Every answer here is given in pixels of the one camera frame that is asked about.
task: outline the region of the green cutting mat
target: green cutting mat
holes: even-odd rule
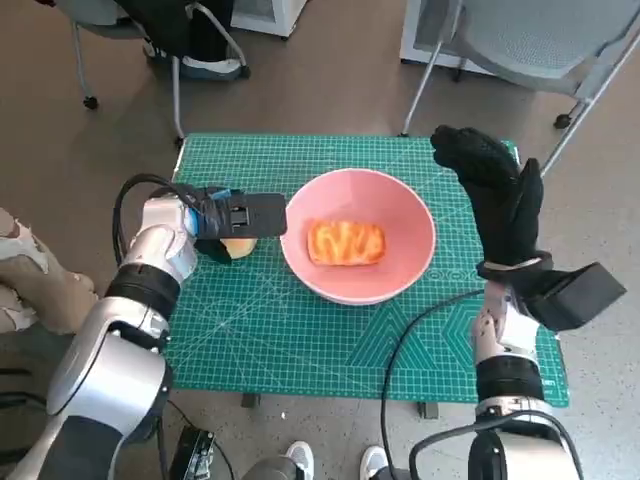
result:
[[[277,239],[261,240],[232,266],[200,256],[171,319],[168,358],[176,386],[251,393],[379,398],[384,367],[412,317],[452,295],[482,287],[482,251],[467,197],[436,165],[428,138],[191,135],[176,180],[291,196],[310,179],[366,167],[407,183],[436,224],[425,275],[397,298],[370,307],[335,305],[309,291],[286,265]],[[391,397],[475,402],[469,324],[482,299],[435,313],[399,358]],[[568,405],[559,345],[538,334],[545,394]]]

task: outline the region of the chair leg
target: chair leg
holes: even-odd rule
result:
[[[238,58],[240,59],[240,65],[242,65],[243,67],[246,67],[247,66],[247,60],[246,60],[246,58],[244,56],[244,52],[242,51],[240,46],[236,43],[236,41],[233,38],[231,38],[231,35],[229,35],[229,32],[227,32],[225,30],[225,28],[218,21],[218,19],[211,12],[211,10],[209,10],[207,7],[205,7],[204,5],[201,5],[200,3],[197,3],[197,2],[193,5],[193,8],[195,8],[196,10],[201,11],[202,13],[204,13],[207,16],[207,18],[211,21],[211,23],[213,23],[213,25],[216,27],[216,29],[220,32],[220,35],[222,35],[224,37],[224,39],[229,43],[229,45],[231,46],[231,49],[236,53],[236,55],[238,55]]]
[[[84,74],[84,60],[82,58],[82,48],[80,45],[80,28],[78,23],[71,21],[71,36],[73,38],[73,49],[76,53],[76,68],[78,73],[78,80],[80,81],[80,87],[84,93],[83,104],[89,110],[95,110],[98,108],[98,99],[91,93],[91,88],[87,83],[87,79]]]
[[[184,140],[182,130],[182,114],[180,111],[180,59],[171,58],[171,83],[173,86],[173,124],[176,128],[176,145],[180,146]]]
[[[460,80],[462,80],[462,74],[464,73],[464,68],[467,66],[467,62],[468,62],[468,59],[461,58],[460,62],[458,63],[458,66],[453,71],[453,74],[451,75],[451,80],[453,80],[455,83],[460,83]]]
[[[553,167],[553,165],[558,161],[558,159],[560,158],[560,153],[562,152],[562,149],[564,149],[567,143],[569,143],[569,140],[571,140],[571,137],[573,137],[573,134],[576,132],[576,130],[578,129],[582,121],[587,117],[587,115],[589,114],[593,106],[596,103],[598,103],[598,100],[600,99],[602,94],[605,92],[605,90],[607,89],[607,87],[609,86],[613,78],[616,76],[616,74],[620,71],[620,68],[622,68],[622,65],[624,65],[625,62],[629,59],[629,57],[631,56],[631,54],[633,53],[633,51],[635,50],[635,48],[638,46],[639,43],[640,43],[640,30],[635,33],[635,36],[629,42],[624,53],[620,56],[620,58],[618,59],[614,67],[611,69],[611,71],[609,72],[609,75],[606,76],[606,78],[604,79],[604,81],[596,91],[593,98],[585,100],[584,102],[578,102],[576,104],[574,109],[578,108],[578,105],[580,105],[581,103],[583,103],[584,106],[583,107],[581,106],[579,108],[580,113],[578,114],[576,119],[571,123],[571,126],[569,127],[569,129],[564,132],[564,134],[562,135],[562,138],[560,139],[558,144],[555,146],[555,148],[551,152],[551,155],[549,155],[549,158],[547,159],[545,164],[542,166],[542,169],[540,170],[540,174],[542,176],[544,176],[551,169],[551,167]]]
[[[413,119],[413,114],[416,111],[416,107],[418,106],[418,102],[420,101],[420,97],[422,96],[422,92],[424,91],[424,87],[427,85],[427,81],[431,76],[431,72],[433,71],[433,66],[436,64],[438,60],[438,56],[440,55],[440,49],[442,48],[442,40],[439,40],[436,44],[436,48],[433,50],[431,54],[431,58],[429,59],[429,63],[427,64],[427,68],[422,75],[422,79],[420,80],[420,86],[418,87],[418,91],[413,97],[413,102],[411,103],[411,108],[409,109],[409,113],[407,114],[407,118],[404,120],[404,127],[402,127],[402,133],[400,133],[401,137],[406,137],[409,132],[409,126],[411,125],[411,120]]]
[[[573,117],[575,117],[576,115],[580,115],[580,113],[586,106],[587,102],[585,102],[584,100],[577,101],[569,113],[561,113],[556,117],[556,121],[553,122],[553,127],[556,130],[564,130],[569,125],[571,125]]]

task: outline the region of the chair wheel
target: chair wheel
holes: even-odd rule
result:
[[[249,65],[243,65],[240,68],[240,78],[251,78],[251,69],[249,68]]]
[[[98,106],[100,105],[96,97],[85,97],[84,100],[82,101],[82,104],[88,110],[97,110]]]
[[[553,126],[558,130],[564,130],[571,125],[571,120],[573,119],[569,115],[562,113],[556,117],[556,121],[553,122]]]

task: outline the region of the small bread piece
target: small bread piece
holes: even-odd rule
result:
[[[307,234],[307,248],[316,265],[352,266],[378,263],[386,245],[377,225],[317,220]]]
[[[249,255],[258,243],[257,238],[225,238],[220,241],[227,247],[233,260]]]

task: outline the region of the white cabinet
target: white cabinet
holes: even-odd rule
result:
[[[231,25],[289,37],[306,0],[236,0]]]

